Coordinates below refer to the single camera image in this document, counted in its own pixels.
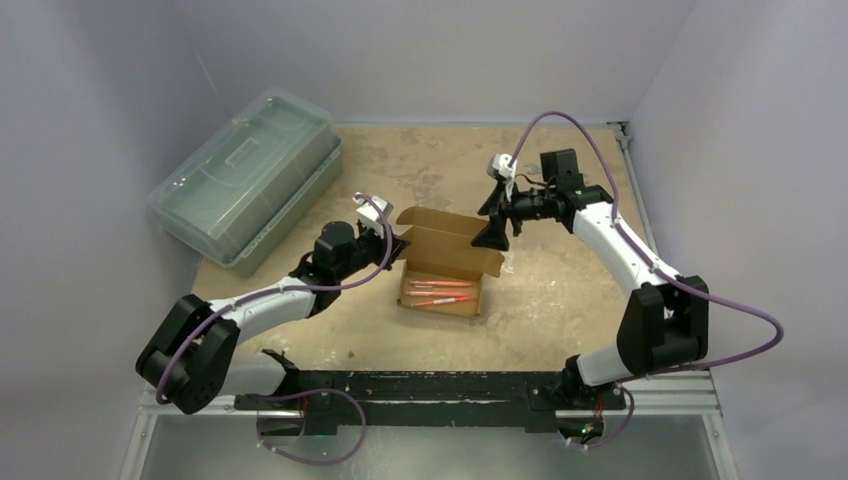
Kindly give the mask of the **silver wrench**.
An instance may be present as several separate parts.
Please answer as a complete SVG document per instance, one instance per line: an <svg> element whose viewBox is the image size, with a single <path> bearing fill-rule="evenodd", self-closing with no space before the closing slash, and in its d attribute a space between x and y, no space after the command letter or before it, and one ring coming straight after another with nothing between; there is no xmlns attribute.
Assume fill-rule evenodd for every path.
<svg viewBox="0 0 848 480"><path fill-rule="evenodd" d="M537 164L528 163L524 165L524 172L529 175L540 175L542 169Z"/></svg>

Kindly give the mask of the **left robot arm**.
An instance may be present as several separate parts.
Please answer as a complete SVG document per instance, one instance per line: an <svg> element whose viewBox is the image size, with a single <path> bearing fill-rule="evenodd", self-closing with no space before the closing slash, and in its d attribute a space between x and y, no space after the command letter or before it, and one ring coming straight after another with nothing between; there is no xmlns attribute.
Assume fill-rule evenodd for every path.
<svg viewBox="0 0 848 480"><path fill-rule="evenodd" d="M349 277L370 265L391 269L409 245L362 223L330 222L313 249L276 283L228 299L179 298L141 351L135 371L154 387L159 404L172 404L184 414L222 395L260 395L272 408L287 408L298 395L298 382L287 375L293 364L275 351L238 357L237 347L320 314L350 288Z"/></svg>

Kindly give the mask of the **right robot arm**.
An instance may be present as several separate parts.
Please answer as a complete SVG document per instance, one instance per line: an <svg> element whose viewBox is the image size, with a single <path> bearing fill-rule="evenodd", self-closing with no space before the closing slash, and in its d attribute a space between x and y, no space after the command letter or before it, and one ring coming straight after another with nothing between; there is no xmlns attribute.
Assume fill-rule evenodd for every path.
<svg viewBox="0 0 848 480"><path fill-rule="evenodd" d="M507 251L506 228L520 234L523 222L553 219L590 247L627 297L615 339L567 359L551 394L576 407L596 399L614 383L640 378L704 358L708 351L706 291L698 276L682 277L651 254L613 210L612 196L588 186L574 150L542 154L543 183L521 191L509 154L496 154L487 167L496 185L478 213L488 222L474 247Z"/></svg>

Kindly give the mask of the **brown cardboard box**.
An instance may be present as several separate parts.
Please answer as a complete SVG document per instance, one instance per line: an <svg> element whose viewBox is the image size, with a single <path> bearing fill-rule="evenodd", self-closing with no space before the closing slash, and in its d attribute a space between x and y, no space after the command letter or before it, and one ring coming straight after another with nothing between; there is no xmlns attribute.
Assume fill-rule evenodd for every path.
<svg viewBox="0 0 848 480"><path fill-rule="evenodd" d="M396 223L406 230L402 238L411 242L399 257L404 262L397 304L400 307L465 318L480 316L484 300L484 283L498 278L504 256L501 252L473 247L472 239L486 225L482 219L421 206L403 210ZM410 280L466 281L471 288L415 288ZM441 306L412 308L415 301L433 297L410 297L407 290L466 291L475 301Z"/></svg>

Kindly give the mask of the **red pen with label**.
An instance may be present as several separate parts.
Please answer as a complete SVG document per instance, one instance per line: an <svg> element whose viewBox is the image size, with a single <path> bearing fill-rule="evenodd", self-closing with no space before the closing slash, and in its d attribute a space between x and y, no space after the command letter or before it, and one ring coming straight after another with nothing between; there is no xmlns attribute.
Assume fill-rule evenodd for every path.
<svg viewBox="0 0 848 480"><path fill-rule="evenodd" d="M469 295L453 296L453 297L433 297L428 300L415 301L410 304L412 308L425 308L433 306L448 305L454 303L466 303L475 301L476 298Z"/></svg>

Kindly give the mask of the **clear plastic storage box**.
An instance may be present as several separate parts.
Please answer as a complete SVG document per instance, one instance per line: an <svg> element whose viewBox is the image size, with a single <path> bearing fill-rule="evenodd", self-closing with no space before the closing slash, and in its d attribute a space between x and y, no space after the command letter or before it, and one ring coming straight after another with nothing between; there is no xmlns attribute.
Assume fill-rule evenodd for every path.
<svg viewBox="0 0 848 480"><path fill-rule="evenodd" d="M166 232L251 276L343 171L325 109L268 89L148 197Z"/></svg>

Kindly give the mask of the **aluminium frame rail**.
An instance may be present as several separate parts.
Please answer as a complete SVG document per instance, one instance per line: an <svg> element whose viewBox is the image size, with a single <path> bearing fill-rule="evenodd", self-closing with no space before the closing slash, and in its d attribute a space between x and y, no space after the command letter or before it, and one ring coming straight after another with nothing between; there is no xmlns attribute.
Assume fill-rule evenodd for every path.
<svg viewBox="0 0 848 480"><path fill-rule="evenodd" d="M171 407L139 408L121 479L314 479L325 472L266 450L259 444L259 420L287 423L263 412L238 411L229 398L198 415Z"/></svg>

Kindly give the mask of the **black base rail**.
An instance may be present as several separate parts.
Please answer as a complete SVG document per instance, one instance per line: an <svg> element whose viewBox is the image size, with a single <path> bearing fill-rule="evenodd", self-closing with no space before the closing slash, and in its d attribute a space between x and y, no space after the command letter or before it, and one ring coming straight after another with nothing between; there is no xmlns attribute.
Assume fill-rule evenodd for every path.
<svg viewBox="0 0 848 480"><path fill-rule="evenodd" d="M520 428L576 438L602 434L605 411L626 401L612 385L586 387L562 371L355 371L294 366L269 397L238 395L238 410L292 411L308 435L340 426Z"/></svg>

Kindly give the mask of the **pink pen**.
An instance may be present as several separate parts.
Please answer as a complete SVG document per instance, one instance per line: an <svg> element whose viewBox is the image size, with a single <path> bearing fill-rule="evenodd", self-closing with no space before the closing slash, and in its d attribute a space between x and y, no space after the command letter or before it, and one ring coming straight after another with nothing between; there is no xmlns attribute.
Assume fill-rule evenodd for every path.
<svg viewBox="0 0 848 480"><path fill-rule="evenodd" d="M446 281L446 280L410 280L409 284L415 288L471 288L472 282Z"/></svg>

